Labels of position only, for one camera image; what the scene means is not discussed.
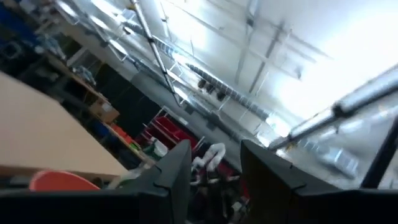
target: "white ceiling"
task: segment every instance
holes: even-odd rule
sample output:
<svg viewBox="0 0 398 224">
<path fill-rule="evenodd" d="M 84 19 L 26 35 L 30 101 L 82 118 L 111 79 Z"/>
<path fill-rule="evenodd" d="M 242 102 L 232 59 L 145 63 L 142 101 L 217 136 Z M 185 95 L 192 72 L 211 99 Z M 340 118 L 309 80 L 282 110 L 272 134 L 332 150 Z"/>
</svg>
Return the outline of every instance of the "white ceiling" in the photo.
<svg viewBox="0 0 398 224">
<path fill-rule="evenodd" d="M 246 45 L 247 1 L 141 1 L 152 32 L 170 40 L 160 21 L 159 2 L 168 17 L 172 42 L 192 53 L 192 38 L 194 56 L 214 75 L 233 84 L 241 47 Z M 398 1 L 394 0 L 263 1 L 261 17 L 248 45 L 250 51 L 265 55 L 277 31 L 275 27 L 282 21 L 286 32 L 270 56 L 276 66 L 267 63 L 255 85 L 253 95 L 265 77 L 256 101 L 272 107 L 267 101 L 273 98 L 285 110 L 308 118 L 387 70 L 398 58 L 398 27 L 394 22 L 398 20 L 397 11 Z M 249 91 L 261 59 L 253 54 L 246 57 L 238 86 Z M 294 78 L 298 68 L 302 69 L 300 80 Z"/>
<path fill-rule="evenodd" d="M 129 4 L 129 0 L 108 1 L 120 9 Z M 166 36 L 160 20 L 160 2 L 168 17 L 171 37 Z M 91 4 L 79 0 L 75 3 L 82 9 L 89 9 Z M 250 44 L 245 44 L 247 0 L 145 0 L 141 4 L 154 35 L 193 53 L 212 74 L 245 92 L 254 81 L 277 26 L 284 21 L 285 32 L 279 37 L 252 97 L 292 126 L 297 124 L 297 119 L 289 118 L 312 116 L 397 63 L 398 26 L 394 21 L 397 21 L 398 14 L 394 12 L 398 11 L 398 1 L 266 0 L 262 2 L 261 17 L 256 22 Z M 90 13 L 104 21 L 112 32 L 124 35 L 119 24 L 103 12 Z M 136 53 L 141 53 L 140 57 L 154 61 L 143 38 L 134 34 L 125 38 L 135 46 Z M 249 52 L 236 83 L 239 56 L 246 46 Z M 172 62 L 167 57 L 162 58 L 170 68 Z M 302 68 L 301 79 L 297 78 L 298 67 Z M 122 73 L 129 73 L 132 68 L 123 69 Z M 264 77 L 264 84 L 259 89 Z M 361 177 L 347 185 L 358 185 L 367 171 L 392 117 L 398 113 L 396 99 L 397 95 L 391 96 L 355 117 L 354 122 L 348 121 L 346 132 L 339 135 L 332 132 L 330 138 L 324 138 L 325 134 L 319 135 L 325 143 L 344 147 L 364 161 Z M 254 116 L 242 117 L 245 109 L 236 102 L 229 101 L 224 108 L 226 114 L 239 120 L 249 131 L 257 129 L 261 122 Z M 298 153 L 301 151 L 292 153 L 295 157 L 293 163 L 302 164 L 303 169 L 310 167 L 308 172 L 321 170 L 316 162 L 311 164 L 307 156 L 300 160 Z M 317 176 L 322 179 L 332 177 L 333 181 L 341 179 L 339 175 L 326 171 Z"/>
</svg>

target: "light fixture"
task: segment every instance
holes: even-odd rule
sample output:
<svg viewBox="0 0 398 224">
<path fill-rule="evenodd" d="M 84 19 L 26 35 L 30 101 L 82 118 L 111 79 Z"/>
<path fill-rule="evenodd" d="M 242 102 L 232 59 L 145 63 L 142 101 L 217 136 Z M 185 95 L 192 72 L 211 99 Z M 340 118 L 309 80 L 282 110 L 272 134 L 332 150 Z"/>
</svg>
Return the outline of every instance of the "light fixture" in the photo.
<svg viewBox="0 0 398 224">
<path fill-rule="evenodd" d="M 352 133 L 354 131 L 357 131 L 361 128 L 363 128 L 364 121 L 361 119 L 358 119 L 356 121 L 351 121 L 348 123 L 343 123 L 340 125 L 339 130 L 345 132 L 345 133 Z"/>
<path fill-rule="evenodd" d="M 108 25 L 106 25 L 101 19 L 98 19 L 95 16 L 90 16 L 90 19 L 99 27 L 101 27 L 102 29 L 106 29 L 109 30 Z"/>
<path fill-rule="evenodd" d="M 72 16 L 72 17 L 78 17 L 77 13 L 65 2 L 63 1 L 56 1 L 56 3 L 58 4 L 59 7 L 61 7 L 61 9 L 63 11 L 65 11 L 68 15 Z"/>
<path fill-rule="evenodd" d="M 167 70 L 167 74 L 172 77 L 175 81 L 179 82 L 179 83 L 184 83 L 184 81 L 178 77 L 176 74 L 174 74 L 174 72 Z"/>
<path fill-rule="evenodd" d="M 122 10 L 105 0 L 91 0 L 91 2 L 101 11 L 109 16 L 116 16 L 122 13 Z"/>
<path fill-rule="evenodd" d="M 289 135 L 290 127 L 289 125 L 278 118 L 276 115 L 272 114 L 266 119 L 266 123 L 280 136 L 286 137 Z"/>
<path fill-rule="evenodd" d="M 286 156 L 286 152 L 283 149 L 276 150 L 276 154 L 277 154 L 277 156 L 282 157 L 282 158 L 284 158 Z"/>
<path fill-rule="evenodd" d="M 263 133 L 259 132 L 257 133 L 258 140 L 261 142 L 261 144 L 263 144 L 265 147 L 268 147 L 269 144 L 271 143 L 270 140 L 266 139 L 266 137 L 264 136 Z"/>
<path fill-rule="evenodd" d="M 128 32 L 129 34 L 134 34 L 134 31 L 130 28 L 128 28 L 127 26 L 124 26 L 123 29 Z"/>
<path fill-rule="evenodd" d="M 178 62 L 182 65 L 185 65 L 188 62 L 188 59 L 186 57 L 184 57 L 183 55 L 180 55 L 178 53 L 173 53 L 172 57 L 176 62 Z"/>
<path fill-rule="evenodd" d="M 124 54 L 124 55 L 127 55 L 127 54 L 128 54 L 128 53 L 127 53 L 127 50 L 126 50 L 124 47 L 122 47 L 122 45 L 120 45 L 117 41 L 115 41 L 115 40 L 110 40 L 109 43 L 110 43 L 114 48 L 116 48 L 118 51 L 120 51 L 122 54 Z"/>
<path fill-rule="evenodd" d="M 174 91 L 184 100 L 188 100 L 188 95 L 184 93 L 180 88 L 174 87 Z"/>
</svg>

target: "red object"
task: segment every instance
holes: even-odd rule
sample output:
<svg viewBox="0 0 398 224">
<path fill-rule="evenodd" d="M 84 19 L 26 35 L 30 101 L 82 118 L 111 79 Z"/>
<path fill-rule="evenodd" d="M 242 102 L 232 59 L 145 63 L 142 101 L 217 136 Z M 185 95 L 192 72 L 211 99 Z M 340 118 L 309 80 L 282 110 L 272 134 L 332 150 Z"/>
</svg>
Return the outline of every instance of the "red object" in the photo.
<svg viewBox="0 0 398 224">
<path fill-rule="evenodd" d="M 124 137 L 124 140 L 125 140 L 128 144 L 134 142 L 134 141 L 132 140 L 132 138 L 131 138 L 130 136 L 128 136 L 128 135 Z"/>
<path fill-rule="evenodd" d="M 79 177 L 65 172 L 43 170 L 37 172 L 29 183 L 31 191 L 99 190 L 100 188 Z"/>
</svg>

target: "box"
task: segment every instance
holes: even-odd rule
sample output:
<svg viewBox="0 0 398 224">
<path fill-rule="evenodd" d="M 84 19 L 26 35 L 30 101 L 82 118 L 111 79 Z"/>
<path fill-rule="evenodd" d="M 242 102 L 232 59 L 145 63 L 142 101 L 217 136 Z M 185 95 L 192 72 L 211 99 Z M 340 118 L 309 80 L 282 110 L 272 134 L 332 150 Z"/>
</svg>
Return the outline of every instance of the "box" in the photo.
<svg viewBox="0 0 398 224">
<path fill-rule="evenodd" d="M 119 116 L 119 112 L 103 99 L 97 99 L 90 106 L 90 111 L 107 124 L 111 124 Z"/>
</svg>

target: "wooden table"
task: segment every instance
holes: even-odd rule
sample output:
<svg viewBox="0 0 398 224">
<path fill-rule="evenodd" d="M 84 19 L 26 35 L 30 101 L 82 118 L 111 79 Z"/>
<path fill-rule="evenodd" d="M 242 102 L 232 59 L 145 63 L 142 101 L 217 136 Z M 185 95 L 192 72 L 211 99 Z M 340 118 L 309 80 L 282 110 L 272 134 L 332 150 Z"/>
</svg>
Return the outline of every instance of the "wooden table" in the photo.
<svg viewBox="0 0 398 224">
<path fill-rule="evenodd" d="M 0 72 L 0 175 L 67 170 L 110 180 L 125 168 L 55 100 Z"/>
<path fill-rule="evenodd" d="M 49 60 L 49 63 L 55 67 L 56 69 L 58 69 L 60 72 L 62 72 L 64 75 L 74 79 L 74 81 L 76 81 L 77 83 L 79 83 L 80 85 L 82 85 L 83 87 L 85 87 L 90 93 L 94 94 L 95 96 L 97 96 L 98 98 L 103 99 L 105 102 L 108 102 L 108 99 L 103 96 L 102 94 L 98 93 L 97 91 L 95 91 L 91 86 L 87 85 L 87 83 L 85 83 L 80 77 L 78 77 L 77 75 L 75 75 L 73 72 L 71 72 L 69 70 L 69 68 L 63 63 L 61 62 L 57 57 L 55 57 L 54 55 L 52 55 L 51 53 L 45 53 L 46 57 Z M 148 157 L 147 155 L 145 155 L 142 151 L 138 151 L 137 149 L 134 149 L 133 147 L 130 146 L 130 144 L 128 144 L 123 137 L 121 137 L 114 129 L 112 129 L 112 127 L 110 127 L 108 124 L 103 122 L 103 125 L 105 127 L 107 127 L 109 129 L 109 131 L 111 132 L 111 134 L 115 137 L 117 137 L 124 145 L 126 145 L 140 160 L 144 161 L 146 164 L 149 165 L 153 165 L 155 164 L 155 161 L 153 159 L 151 159 L 150 157 Z"/>
</svg>

